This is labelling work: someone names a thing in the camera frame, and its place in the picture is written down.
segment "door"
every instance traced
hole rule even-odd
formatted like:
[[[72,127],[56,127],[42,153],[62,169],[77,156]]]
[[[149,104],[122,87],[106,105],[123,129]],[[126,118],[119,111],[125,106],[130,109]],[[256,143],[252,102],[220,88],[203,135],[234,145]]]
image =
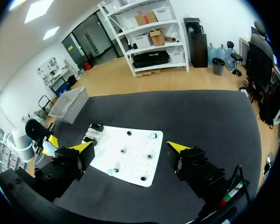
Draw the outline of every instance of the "door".
[[[74,62],[78,65],[78,68],[84,68],[84,63],[88,61],[88,58],[75,40],[73,34],[68,35],[64,41],[62,41],[62,44]]]
[[[94,65],[99,65],[119,57],[96,14],[83,21],[72,33]]]

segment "office chair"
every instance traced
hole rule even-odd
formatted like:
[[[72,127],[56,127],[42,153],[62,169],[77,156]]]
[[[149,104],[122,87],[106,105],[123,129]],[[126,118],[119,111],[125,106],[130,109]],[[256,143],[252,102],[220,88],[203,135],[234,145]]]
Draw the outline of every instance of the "office chair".
[[[234,44],[233,42],[231,41],[227,41],[227,47],[228,48],[232,48],[234,47]],[[243,57],[237,53],[231,53],[230,56],[236,61],[235,63],[235,69],[233,70],[233,74],[236,75],[236,76],[242,76],[242,73],[240,70],[237,69],[237,65],[238,65],[238,61],[239,62],[242,62],[243,61]]]
[[[247,88],[242,87],[240,90],[246,89],[247,92],[252,94],[253,98],[251,103],[255,98],[260,103],[262,100],[260,92],[263,92],[265,97],[272,86],[271,77],[273,61],[266,52],[261,50],[255,44],[249,42],[249,46],[251,63],[247,71],[247,76],[250,81]]]

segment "black mat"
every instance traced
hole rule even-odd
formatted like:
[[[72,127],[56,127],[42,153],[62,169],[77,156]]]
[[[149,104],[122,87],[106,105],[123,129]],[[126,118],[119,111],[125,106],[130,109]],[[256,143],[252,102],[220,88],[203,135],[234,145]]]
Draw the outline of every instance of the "black mat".
[[[55,203],[75,213],[119,222],[154,221],[184,224],[204,205],[168,164],[166,141],[199,146],[210,162],[230,178],[241,164],[255,196],[261,144],[253,108],[239,91],[160,91],[89,98],[73,125],[56,122],[54,135],[61,146],[81,143],[91,123],[164,133],[161,154],[151,187],[109,177],[89,167]],[[238,211],[245,197],[237,203]]]

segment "black screw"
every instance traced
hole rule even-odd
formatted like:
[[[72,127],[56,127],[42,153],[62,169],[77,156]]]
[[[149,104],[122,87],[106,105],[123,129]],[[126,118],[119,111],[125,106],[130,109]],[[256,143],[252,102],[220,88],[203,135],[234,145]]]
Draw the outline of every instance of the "black screw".
[[[17,183],[17,184],[19,184],[19,183],[21,183],[22,181],[19,179],[19,178],[17,178],[16,180],[15,180],[15,183]]]

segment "white box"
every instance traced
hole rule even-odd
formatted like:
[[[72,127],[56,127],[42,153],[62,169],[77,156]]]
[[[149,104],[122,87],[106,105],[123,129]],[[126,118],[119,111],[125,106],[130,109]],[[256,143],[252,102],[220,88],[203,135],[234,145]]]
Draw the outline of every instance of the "white box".
[[[133,38],[133,43],[135,43],[138,48],[148,48],[153,45],[153,41],[150,38],[149,33],[144,33]]]
[[[172,20],[173,19],[173,15],[171,13],[170,7],[153,9],[153,12],[155,14],[155,17],[157,17],[158,21]]]
[[[74,123],[89,96],[85,87],[65,92],[53,105],[49,116],[67,123]]]
[[[178,63],[184,63],[185,62],[184,51],[181,47],[167,48],[166,51],[169,54],[170,61],[173,64],[178,64]]]
[[[109,13],[113,13],[126,5],[125,1],[120,0],[104,0],[101,2],[101,5],[105,7]]]

